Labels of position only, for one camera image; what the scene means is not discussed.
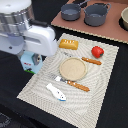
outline knife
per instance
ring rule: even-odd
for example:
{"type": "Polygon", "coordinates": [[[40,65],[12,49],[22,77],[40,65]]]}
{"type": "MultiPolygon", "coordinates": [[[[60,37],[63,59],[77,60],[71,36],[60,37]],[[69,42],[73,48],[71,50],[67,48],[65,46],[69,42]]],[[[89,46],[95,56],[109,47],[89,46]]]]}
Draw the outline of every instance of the knife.
{"type": "Polygon", "coordinates": [[[69,56],[69,57],[77,57],[82,59],[83,61],[89,62],[89,63],[93,63],[93,64],[97,64],[97,65],[101,65],[102,63],[100,61],[97,60],[93,60],[93,59],[89,59],[89,58],[85,58],[85,57],[80,57],[80,56],[76,56],[76,55],[72,55],[66,52],[63,52],[65,55],[69,56]]]}

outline woven placemat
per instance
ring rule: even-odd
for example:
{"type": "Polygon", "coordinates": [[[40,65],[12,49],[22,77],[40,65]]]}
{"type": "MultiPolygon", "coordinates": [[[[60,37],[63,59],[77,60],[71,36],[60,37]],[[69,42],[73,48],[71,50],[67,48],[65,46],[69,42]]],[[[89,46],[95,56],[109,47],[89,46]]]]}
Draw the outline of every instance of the woven placemat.
{"type": "Polygon", "coordinates": [[[118,47],[65,33],[58,40],[58,45],[61,39],[77,40],[79,42],[78,49],[58,48],[54,56],[46,57],[39,73],[30,79],[17,98],[76,127],[95,128],[118,47]],[[94,46],[100,46],[104,49],[102,58],[97,59],[102,62],[102,65],[84,62],[87,64],[88,72],[83,79],[77,81],[77,83],[89,87],[89,92],[52,79],[51,73],[60,76],[59,65],[64,59],[68,58],[62,52],[96,59],[91,53],[94,46]],[[66,95],[67,100],[59,101],[55,99],[51,92],[46,89],[48,83],[52,83],[53,86],[60,89],[66,95]]]}

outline placemat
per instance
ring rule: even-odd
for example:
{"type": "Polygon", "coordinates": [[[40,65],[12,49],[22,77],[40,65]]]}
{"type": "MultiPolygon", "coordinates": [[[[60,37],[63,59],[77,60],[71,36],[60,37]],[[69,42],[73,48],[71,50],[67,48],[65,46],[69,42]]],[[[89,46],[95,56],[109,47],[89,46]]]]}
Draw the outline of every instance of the placemat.
{"type": "Polygon", "coordinates": [[[30,79],[17,98],[78,128],[95,128],[118,47],[65,33],[58,40],[58,45],[61,39],[77,40],[79,42],[78,50],[58,48],[54,56],[46,57],[39,73],[30,79]],[[97,59],[102,62],[102,65],[85,62],[88,72],[83,79],[76,81],[89,87],[89,92],[77,89],[64,82],[56,82],[50,77],[51,73],[60,76],[59,65],[64,59],[68,58],[63,52],[96,60],[91,53],[94,46],[100,46],[104,49],[104,55],[97,59]],[[55,99],[51,92],[46,89],[48,83],[52,83],[53,86],[60,89],[66,95],[66,101],[55,99]]]}
{"type": "Polygon", "coordinates": [[[69,29],[72,31],[77,31],[93,36],[98,36],[101,38],[106,38],[118,42],[128,43],[128,31],[125,30],[123,26],[123,20],[121,18],[121,12],[128,7],[127,4],[114,3],[100,1],[100,0],[91,0],[87,3],[87,7],[93,5],[94,3],[110,3],[111,9],[108,11],[106,16],[105,23],[98,27],[92,27],[84,23],[85,13],[83,8],[81,9],[80,18],[75,21],[65,21],[61,18],[61,12],[51,22],[52,25],[69,29]]]}

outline utensil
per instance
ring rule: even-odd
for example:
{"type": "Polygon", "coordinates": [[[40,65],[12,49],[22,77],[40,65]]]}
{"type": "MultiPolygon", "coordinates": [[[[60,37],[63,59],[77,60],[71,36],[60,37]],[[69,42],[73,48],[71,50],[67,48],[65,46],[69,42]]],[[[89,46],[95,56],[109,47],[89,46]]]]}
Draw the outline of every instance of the utensil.
{"type": "Polygon", "coordinates": [[[50,74],[50,78],[54,79],[55,81],[65,82],[66,84],[69,84],[71,86],[74,86],[74,87],[81,89],[83,91],[86,91],[86,92],[90,91],[89,88],[86,86],[83,86],[81,84],[77,84],[77,83],[70,81],[70,80],[65,80],[60,76],[56,76],[55,74],[50,74]]]}
{"type": "Polygon", "coordinates": [[[100,26],[104,24],[110,8],[110,3],[107,3],[104,6],[100,4],[88,6],[86,9],[83,9],[85,12],[84,22],[90,26],[100,26]]]}
{"type": "Polygon", "coordinates": [[[89,58],[85,58],[85,57],[80,57],[80,56],[76,56],[76,55],[72,55],[66,52],[63,52],[65,55],[69,56],[69,57],[77,57],[82,59],[83,61],[89,62],[89,63],[93,63],[93,64],[97,64],[97,65],[101,65],[102,63],[100,61],[97,60],[93,60],[93,59],[89,59],[89,58]]]}
{"type": "Polygon", "coordinates": [[[65,4],[61,7],[61,17],[64,20],[74,21],[80,17],[81,5],[88,2],[90,0],[86,0],[80,4],[65,4]]]}
{"type": "Polygon", "coordinates": [[[54,87],[51,83],[49,83],[46,88],[52,92],[53,96],[60,101],[66,101],[66,96],[56,87],[54,87]]]}
{"type": "Polygon", "coordinates": [[[122,11],[121,17],[123,19],[124,27],[128,30],[128,7],[122,11]]]}

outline gray pot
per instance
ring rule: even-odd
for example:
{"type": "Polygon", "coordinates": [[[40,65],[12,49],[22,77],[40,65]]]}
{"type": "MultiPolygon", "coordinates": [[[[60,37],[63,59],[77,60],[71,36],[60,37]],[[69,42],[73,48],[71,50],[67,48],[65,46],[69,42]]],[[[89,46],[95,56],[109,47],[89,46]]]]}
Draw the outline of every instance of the gray pot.
{"type": "Polygon", "coordinates": [[[103,5],[90,5],[86,9],[83,9],[85,12],[85,23],[90,26],[100,26],[104,24],[106,20],[106,15],[111,8],[111,4],[108,3],[105,6],[103,5]]]}
{"type": "Polygon", "coordinates": [[[64,20],[74,21],[80,18],[81,13],[81,5],[88,2],[90,0],[86,0],[80,4],[65,4],[61,7],[61,17],[64,20]]]}

